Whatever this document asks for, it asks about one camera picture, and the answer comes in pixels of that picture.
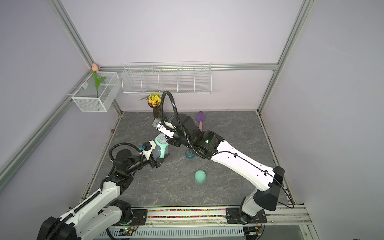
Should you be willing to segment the teal bottle collar with nipple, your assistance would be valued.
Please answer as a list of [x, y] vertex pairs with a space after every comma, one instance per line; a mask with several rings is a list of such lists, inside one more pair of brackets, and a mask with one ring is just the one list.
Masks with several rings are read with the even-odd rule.
[[193, 159], [196, 155], [194, 153], [190, 152], [189, 150], [187, 150], [185, 152], [185, 156], [187, 159]]

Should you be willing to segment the clear baby bottle body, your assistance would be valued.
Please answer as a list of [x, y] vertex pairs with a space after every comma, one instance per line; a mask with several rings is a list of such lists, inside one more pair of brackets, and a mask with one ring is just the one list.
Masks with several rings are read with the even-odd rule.
[[167, 143], [167, 138], [163, 133], [160, 133], [155, 138], [156, 148], [152, 151], [153, 157], [164, 158], [165, 154], [169, 153], [169, 144]]

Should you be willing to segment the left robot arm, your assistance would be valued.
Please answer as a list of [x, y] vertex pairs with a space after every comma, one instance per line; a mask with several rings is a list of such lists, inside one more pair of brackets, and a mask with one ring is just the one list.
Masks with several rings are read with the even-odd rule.
[[160, 167], [169, 156], [155, 157], [153, 150], [137, 150], [132, 155], [125, 149], [112, 158], [111, 172], [100, 183], [100, 187], [79, 205], [58, 218], [49, 217], [40, 228], [39, 240], [93, 240], [104, 230], [115, 224], [140, 224], [131, 210], [131, 204], [118, 197], [133, 181], [133, 174], [146, 165]]

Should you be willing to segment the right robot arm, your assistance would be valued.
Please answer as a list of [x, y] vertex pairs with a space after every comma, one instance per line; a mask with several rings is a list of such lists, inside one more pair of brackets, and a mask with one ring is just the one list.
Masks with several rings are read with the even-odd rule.
[[165, 134], [169, 144], [184, 145], [202, 159], [219, 163], [254, 185], [255, 190], [243, 199], [238, 215], [233, 218], [235, 222], [249, 224], [258, 213], [276, 210], [284, 180], [283, 168], [268, 167], [251, 159], [215, 132], [202, 131], [186, 114], [154, 126]]

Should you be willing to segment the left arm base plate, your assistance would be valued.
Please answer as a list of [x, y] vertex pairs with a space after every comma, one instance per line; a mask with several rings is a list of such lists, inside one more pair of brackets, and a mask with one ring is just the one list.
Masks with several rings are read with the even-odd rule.
[[147, 209], [133, 209], [123, 211], [119, 225], [121, 226], [143, 226], [146, 224]]

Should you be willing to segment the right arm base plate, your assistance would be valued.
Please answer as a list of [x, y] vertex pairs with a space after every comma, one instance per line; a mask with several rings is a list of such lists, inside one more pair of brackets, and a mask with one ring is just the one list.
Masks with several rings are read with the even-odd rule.
[[267, 222], [265, 210], [262, 209], [255, 216], [249, 216], [242, 212], [240, 207], [226, 208], [225, 214], [228, 224], [264, 224]]

